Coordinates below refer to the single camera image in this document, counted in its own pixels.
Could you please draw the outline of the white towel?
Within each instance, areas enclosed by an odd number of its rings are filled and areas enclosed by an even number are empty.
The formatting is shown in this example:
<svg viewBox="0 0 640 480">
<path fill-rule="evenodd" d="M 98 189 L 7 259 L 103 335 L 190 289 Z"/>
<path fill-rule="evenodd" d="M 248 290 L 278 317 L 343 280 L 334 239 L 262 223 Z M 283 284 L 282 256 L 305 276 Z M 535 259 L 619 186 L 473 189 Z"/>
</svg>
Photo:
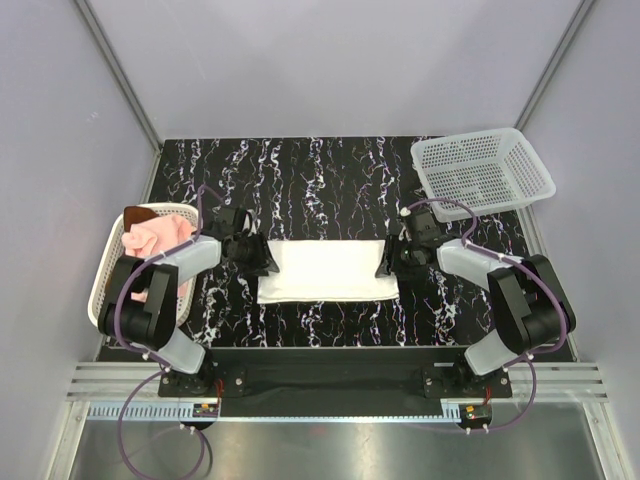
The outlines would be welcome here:
<svg viewBox="0 0 640 480">
<path fill-rule="evenodd" d="M 395 276 L 376 276 L 382 240 L 270 240 L 268 246 L 279 271 L 258 279 L 259 304 L 399 297 Z"/>
</svg>

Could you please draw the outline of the pink towel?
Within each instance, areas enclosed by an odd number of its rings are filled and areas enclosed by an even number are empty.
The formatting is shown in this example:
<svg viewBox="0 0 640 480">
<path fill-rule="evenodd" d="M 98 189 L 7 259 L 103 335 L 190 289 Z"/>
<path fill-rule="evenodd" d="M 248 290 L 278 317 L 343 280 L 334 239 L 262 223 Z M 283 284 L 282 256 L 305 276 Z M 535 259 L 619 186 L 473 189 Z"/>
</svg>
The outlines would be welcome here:
<svg viewBox="0 0 640 480">
<path fill-rule="evenodd" d="M 184 243 L 194 231 L 193 225 L 181 215 L 158 214 L 155 219 L 133 225 L 130 232 L 124 231 L 121 242 L 127 256 L 147 258 Z"/>
</svg>

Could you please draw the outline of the brown towel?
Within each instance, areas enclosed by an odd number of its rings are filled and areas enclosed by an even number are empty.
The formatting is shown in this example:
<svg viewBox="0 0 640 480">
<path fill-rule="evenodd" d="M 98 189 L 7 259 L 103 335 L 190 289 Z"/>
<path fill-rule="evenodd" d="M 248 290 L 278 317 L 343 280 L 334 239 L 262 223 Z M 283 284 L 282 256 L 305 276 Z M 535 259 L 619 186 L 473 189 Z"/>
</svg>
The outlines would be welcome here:
<svg viewBox="0 0 640 480">
<path fill-rule="evenodd" d="M 123 227 L 125 232 L 130 232 L 131 227 L 155 219 L 158 214 L 143 206 L 127 206 L 123 210 Z"/>
</svg>

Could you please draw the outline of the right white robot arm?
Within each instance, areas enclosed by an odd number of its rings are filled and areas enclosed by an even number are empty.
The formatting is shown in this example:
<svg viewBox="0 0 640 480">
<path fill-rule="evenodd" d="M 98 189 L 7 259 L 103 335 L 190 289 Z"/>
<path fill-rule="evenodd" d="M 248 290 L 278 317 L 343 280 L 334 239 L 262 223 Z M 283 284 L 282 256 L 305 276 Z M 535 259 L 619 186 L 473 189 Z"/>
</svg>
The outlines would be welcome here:
<svg viewBox="0 0 640 480">
<path fill-rule="evenodd" d="M 401 210 L 402 229 L 384 242 L 378 278 L 423 278 L 431 270 L 460 277 L 488 293 L 492 330 L 458 356 L 445 375 L 457 390 L 476 396 L 490 377 L 537 353 L 561 348 L 576 317 L 550 260 L 498 253 L 443 232 L 433 215 L 414 204 Z"/>
</svg>

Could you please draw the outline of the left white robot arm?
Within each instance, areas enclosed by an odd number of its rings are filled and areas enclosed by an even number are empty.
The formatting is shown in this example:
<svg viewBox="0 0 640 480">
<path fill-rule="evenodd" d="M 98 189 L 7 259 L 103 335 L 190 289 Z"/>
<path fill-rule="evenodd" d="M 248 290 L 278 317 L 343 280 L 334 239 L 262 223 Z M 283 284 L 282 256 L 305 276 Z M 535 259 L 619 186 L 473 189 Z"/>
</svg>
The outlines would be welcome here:
<svg viewBox="0 0 640 480">
<path fill-rule="evenodd" d="M 204 347 L 177 326 L 179 288 L 224 261 L 252 277 L 279 271 L 248 210 L 224 207 L 209 226 L 188 233 L 169 249 L 120 256 L 97 315 L 98 331 L 181 373 L 181 384 L 193 395 L 208 394 L 216 372 Z"/>
</svg>

